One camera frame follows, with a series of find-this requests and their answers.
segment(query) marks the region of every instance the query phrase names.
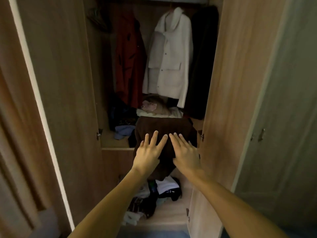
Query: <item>white coat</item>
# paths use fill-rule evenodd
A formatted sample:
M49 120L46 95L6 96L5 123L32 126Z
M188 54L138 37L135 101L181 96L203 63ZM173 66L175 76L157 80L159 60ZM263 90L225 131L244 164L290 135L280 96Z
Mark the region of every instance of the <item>white coat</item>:
M190 19L177 7L159 20L150 43L142 92L179 99L183 108L193 54Z

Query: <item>red coat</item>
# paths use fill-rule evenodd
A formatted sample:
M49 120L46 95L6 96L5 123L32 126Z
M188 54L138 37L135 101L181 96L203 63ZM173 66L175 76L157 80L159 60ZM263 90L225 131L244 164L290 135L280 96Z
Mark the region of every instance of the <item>red coat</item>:
M125 104L142 105L146 52L140 23L133 13L123 13L118 22L116 48L116 93Z

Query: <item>cabinet door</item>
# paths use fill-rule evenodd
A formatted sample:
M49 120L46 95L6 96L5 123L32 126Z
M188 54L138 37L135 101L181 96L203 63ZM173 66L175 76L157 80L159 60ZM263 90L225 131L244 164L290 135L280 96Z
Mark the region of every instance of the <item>cabinet door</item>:
M286 0L224 0L200 153L204 169L229 190L253 130L285 5ZM188 229L191 238L218 237L222 229L195 189Z
M236 188L281 225L317 221L316 12L317 0L291 3Z
M75 225L105 196L82 0L17 0Z

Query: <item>wardrobe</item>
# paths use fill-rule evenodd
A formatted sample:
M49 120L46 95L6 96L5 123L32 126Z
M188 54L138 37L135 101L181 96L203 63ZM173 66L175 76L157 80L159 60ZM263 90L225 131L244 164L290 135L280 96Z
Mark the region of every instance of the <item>wardrobe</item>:
M129 171L134 150L127 139L115 140L108 126L115 32L98 31L86 14L103 3L114 24L122 10L133 10L148 51L155 25L171 2L16 1L29 68L34 70L77 225ZM216 5L219 12L206 115L203 120L192 119L200 131L204 169L277 224L313 224L317 2L171 1L189 17L204 5ZM177 169L172 175L180 179L182 198L162 204L150 219L123 229L186 230L192 238L218 237L222 224L211 205Z

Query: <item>hand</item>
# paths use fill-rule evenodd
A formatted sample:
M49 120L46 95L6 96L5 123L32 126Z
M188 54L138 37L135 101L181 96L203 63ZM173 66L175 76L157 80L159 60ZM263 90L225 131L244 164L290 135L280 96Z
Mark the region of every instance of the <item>hand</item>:
M160 143L156 146L158 138L158 131L153 133L151 142L149 144L149 134L145 135L144 141L141 142L137 150L137 154L133 161L132 169L137 170L142 176L146 178L154 171L159 164L159 155L167 142L168 136L164 135Z
M177 133L170 134L170 139L176 156L173 162L178 170L187 178L195 171L201 171L197 148L192 146L190 142L187 143L181 134L179 136L177 136Z

